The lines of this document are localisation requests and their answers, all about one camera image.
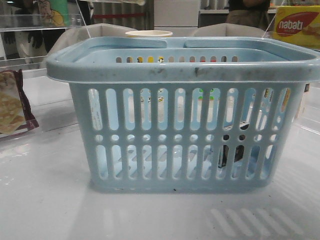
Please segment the maroon cracker snack bag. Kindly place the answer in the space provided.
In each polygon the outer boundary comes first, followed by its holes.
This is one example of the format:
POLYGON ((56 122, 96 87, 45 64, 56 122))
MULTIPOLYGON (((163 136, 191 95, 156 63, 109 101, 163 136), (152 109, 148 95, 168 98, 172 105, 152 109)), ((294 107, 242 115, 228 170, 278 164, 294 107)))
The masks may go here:
POLYGON ((9 138, 39 127, 24 92, 22 70, 0 72, 0 137, 9 138))

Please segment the dark tissue pack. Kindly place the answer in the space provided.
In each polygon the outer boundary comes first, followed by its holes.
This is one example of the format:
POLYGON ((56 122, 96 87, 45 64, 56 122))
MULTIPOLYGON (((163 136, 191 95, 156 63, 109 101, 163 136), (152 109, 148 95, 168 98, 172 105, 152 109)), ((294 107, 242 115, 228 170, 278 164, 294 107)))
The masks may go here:
MULTIPOLYGON (((246 130, 249 127, 249 123, 246 121, 242 121, 240 123, 240 129, 246 130)), ((245 147, 243 145, 238 145, 235 149, 235 156, 233 161, 238 162, 243 158, 245 147)), ((223 145, 222 150, 219 153, 219 161, 218 168, 223 168, 227 165, 229 147, 227 145, 223 145)))

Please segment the light blue plastic basket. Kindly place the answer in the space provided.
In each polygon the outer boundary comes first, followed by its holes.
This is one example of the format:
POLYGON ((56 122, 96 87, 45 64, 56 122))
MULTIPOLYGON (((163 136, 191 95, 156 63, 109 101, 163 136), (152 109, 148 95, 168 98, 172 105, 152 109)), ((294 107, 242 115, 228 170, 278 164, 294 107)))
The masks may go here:
POLYGON ((94 37, 46 69, 69 84, 98 188, 242 192, 271 182, 320 54, 258 37, 94 37))

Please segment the yellow nabati wafer box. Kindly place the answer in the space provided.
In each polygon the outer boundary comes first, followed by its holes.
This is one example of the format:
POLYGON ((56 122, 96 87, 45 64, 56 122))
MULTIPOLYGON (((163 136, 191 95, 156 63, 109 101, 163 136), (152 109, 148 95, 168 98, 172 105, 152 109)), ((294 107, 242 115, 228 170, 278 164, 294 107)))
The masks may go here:
POLYGON ((280 6, 272 38, 310 49, 320 48, 320 6, 280 6))

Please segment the person in beige trousers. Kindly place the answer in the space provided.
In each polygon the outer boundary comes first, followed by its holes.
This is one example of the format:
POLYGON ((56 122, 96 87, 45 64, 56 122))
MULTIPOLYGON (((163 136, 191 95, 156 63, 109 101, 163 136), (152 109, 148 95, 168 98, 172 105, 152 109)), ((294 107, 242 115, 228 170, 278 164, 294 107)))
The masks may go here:
POLYGON ((270 0, 229 0, 226 23, 267 30, 270 0))

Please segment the clear acrylic left shelf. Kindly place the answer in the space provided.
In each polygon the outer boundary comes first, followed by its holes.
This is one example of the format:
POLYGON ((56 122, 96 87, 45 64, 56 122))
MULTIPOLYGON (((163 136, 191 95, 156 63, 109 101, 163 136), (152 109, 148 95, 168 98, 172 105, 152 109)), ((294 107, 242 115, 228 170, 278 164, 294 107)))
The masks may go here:
POLYGON ((67 27, 45 26, 38 7, 38 0, 18 1, 18 10, 10 15, 13 25, 4 33, 7 44, 16 44, 19 56, 27 65, 38 64, 51 50, 67 27))

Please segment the beige chair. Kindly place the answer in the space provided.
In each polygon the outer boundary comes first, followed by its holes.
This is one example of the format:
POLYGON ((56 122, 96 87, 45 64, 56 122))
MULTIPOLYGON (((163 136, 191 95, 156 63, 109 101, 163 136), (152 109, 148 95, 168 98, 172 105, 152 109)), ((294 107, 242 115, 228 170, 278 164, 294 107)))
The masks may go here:
POLYGON ((265 34, 265 30, 260 28, 232 24, 232 23, 219 23, 199 27, 194 30, 191 37, 258 37, 261 38, 265 34))
POLYGON ((126 32, 130 31, 136 31, 136 29, 108 23, 97 23, 77 28, 70 28, 58 38, 47 55, 49 56, 59 50, 89 38, 126 37, 126 32))

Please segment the beige chair left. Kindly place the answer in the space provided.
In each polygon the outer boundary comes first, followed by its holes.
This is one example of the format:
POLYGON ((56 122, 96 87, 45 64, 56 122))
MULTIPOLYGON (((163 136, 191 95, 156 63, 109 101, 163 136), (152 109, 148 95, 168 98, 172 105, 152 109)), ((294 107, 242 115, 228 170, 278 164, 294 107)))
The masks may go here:
POLYGON ((136 29, 108 23, 97 23, 77 28, 70 28, 58 38, 47 55, 49 56, 59 50, 89 38, 126 37, 126 32, 130 31, 136 31, 136 29))

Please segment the beige chair right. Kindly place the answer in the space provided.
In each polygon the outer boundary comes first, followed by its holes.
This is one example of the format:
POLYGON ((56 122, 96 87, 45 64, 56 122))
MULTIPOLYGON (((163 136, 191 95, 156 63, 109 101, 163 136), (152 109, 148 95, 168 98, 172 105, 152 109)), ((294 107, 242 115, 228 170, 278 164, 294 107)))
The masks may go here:
POLYGON ((194 30, 191 37, 258 37, 261 38, 265 34, 265 30, 260 28, 232 24, 232 23, 219 23, 199 27, 194 30))

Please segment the clear acrylic right shelf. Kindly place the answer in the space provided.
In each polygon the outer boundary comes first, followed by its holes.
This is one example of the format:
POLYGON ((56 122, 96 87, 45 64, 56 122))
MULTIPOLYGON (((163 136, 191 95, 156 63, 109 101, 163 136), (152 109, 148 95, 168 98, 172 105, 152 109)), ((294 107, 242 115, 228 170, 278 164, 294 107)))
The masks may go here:
MULTIPOLYGON (((274 17, 270 20, 270 26, 267 28, 265 36, 269 36, 272 38, 272 33, 274 31, 275 24, 275 16, 277 12, 277 8, 281 6, 315 6, 319 5, 320 2, 318 0, 272 0, 270 4, 270 8, 275 10, 274 17)), ((298 112, 296 113, 295 118, 306 118, 310 121, 315 121, 316 124, 320 123, 320 85, 318 83, 314 83, 309 87, 310 93, 305 92, 303 94, 303 98, 300 102, 300 107, 298 112)))

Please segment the cream paper cup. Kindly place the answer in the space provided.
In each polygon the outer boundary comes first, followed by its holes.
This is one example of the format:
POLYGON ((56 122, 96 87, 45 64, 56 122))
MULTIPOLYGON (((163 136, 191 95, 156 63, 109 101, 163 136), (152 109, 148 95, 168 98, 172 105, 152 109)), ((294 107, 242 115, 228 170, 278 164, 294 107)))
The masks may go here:
POLYGON ((133 30, 125 32, 130 38, 165 38, 172 37, 173 33, 166 30, 133 30))

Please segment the yellow green cartoon package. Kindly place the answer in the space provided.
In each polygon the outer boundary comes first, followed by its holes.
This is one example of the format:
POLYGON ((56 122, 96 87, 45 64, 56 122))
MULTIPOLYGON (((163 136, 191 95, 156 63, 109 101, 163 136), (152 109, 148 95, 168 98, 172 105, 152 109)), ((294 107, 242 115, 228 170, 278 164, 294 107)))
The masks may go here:
POLYGON ((69 10, 66 0, 38 0, 41 20, 48 27, 68 27, 69 10))

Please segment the clear acrylic shelf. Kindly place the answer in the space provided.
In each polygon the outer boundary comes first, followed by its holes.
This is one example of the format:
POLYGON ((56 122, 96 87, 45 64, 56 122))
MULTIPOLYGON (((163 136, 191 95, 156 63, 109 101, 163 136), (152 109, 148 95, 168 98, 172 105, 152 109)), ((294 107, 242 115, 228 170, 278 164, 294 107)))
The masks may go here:
POLYGON ((38 0, 18 1, 18 10, 10 15, 13 25, 4 33, 7 44, 16 44, 19 56, 27 65, 38 64, 51 50, 67 27, 45 26, 38 7, 38 0))
MULTIPOLYGON (((277 8, 281 6, 315 6, 319 5, 320 2, 318 0, 272 0, 270 4, 270 8, 275 10, 274 17, 270 20, 270 26, 267 28, 265 36, 269 36, 272 38, 272 33, 274 31, 275 24, 275 16, 277 12, 277 8)), ((298 112, 296 113, 295 118, 306 118, 310 121, 315 121, 316 124, 320 123, 320 85, 318 83, 314 83, 309 87, 310 93, 305 92, 303 94, 303 98, 300 102, 300 107, 298 112)))

